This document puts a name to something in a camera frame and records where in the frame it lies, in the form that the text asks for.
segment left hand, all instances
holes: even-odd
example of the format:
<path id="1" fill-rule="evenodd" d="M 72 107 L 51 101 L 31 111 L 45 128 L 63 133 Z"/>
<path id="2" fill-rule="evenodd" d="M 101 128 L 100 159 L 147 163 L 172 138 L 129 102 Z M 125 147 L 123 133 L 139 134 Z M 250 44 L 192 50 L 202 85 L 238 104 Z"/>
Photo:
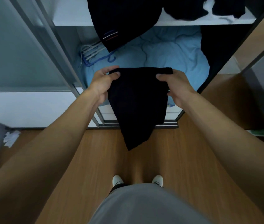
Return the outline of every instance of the left hand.
<path id="1" fill-rule="evenodd" d="M 99 96 L 98 104 L 102 104 L 108 97 L 107 90 L 110 88 L 113 80 L 116 80 L 121 75 L 119 72 L 114 72 L 107 75 L 109 71 L 119 68 L 118 65 L 113 65 L 109 67 L 104 67 L 95 72 L 95 75 L 90 83 L 88 90 L 92 91 Z"/>

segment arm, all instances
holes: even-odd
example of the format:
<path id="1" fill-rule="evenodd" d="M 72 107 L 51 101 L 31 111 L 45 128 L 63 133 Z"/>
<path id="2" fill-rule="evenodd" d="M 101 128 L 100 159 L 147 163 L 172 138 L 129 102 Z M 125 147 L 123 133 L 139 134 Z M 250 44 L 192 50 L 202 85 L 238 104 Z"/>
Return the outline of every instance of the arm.
<path id="1" fill-rule="evenodd" d="M 0 223 L 34 223 L 70 164 L 118 68 L 97 71 L 91 85 L 50 126 L 0 169 Z"/>
<path id="2" fill-rule="evenodd" d="M 190 85 L 186 75 L 156 75 L 166 81 L 168 95 L 184 109 L 238 186 L 264 211 L 264 142 L 243 130 Z"/>

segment blue blanket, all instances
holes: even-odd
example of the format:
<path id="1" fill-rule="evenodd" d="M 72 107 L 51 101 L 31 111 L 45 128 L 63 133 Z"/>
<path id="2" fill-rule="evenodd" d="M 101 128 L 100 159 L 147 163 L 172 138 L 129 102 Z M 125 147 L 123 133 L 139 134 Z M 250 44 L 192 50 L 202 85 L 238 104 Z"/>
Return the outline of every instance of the blue blanket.
<path id="1" fill-rule="evenodd" d="M 78 76 L 87 88 L 94 73 L 106 66 L 120 67 L 171 67 L 185 72 L 192 87 L 197 90 L 209 75 L 208 61 L 200 49 L 201 33 L 199 26 L 154 26 L 143 35 L 120 47 L 112 56 L 112 63 L 100 60 L 90 67 L 80 65 L 77 57 Z M 105 49 L 93 59 L 108 55 Z M 168 97 L 168 104 L 174 105 Z"/>

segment forearm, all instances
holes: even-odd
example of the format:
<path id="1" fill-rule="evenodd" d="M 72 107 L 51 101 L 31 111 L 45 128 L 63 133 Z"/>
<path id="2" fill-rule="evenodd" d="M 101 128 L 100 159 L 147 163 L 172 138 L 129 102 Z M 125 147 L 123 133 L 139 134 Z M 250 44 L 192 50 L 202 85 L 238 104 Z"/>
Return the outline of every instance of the forearm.
<path id="1" fill-rule="evenodd" d="M 264 142 L 197 93 L 184 107 L 230 176 L 264 210 Z"/>
<path id="2" fill-rule="evenodd" d="M 0 169 L 0 221 L 35 221 L 71 162 L 96 106 L 97 97 L 86 90 Z"/>

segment gray shirt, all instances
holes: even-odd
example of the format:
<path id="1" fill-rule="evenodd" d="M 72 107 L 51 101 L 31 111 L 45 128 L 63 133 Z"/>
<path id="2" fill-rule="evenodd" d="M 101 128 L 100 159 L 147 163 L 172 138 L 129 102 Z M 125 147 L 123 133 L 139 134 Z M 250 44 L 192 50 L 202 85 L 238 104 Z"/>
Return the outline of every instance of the gray shirt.
<path id="1" fill-rule="evenodd" d="M 170 224 L 210 222 L 165 188 L 152 183 L 114 190 L 98 207 L 89 224 Z"/>

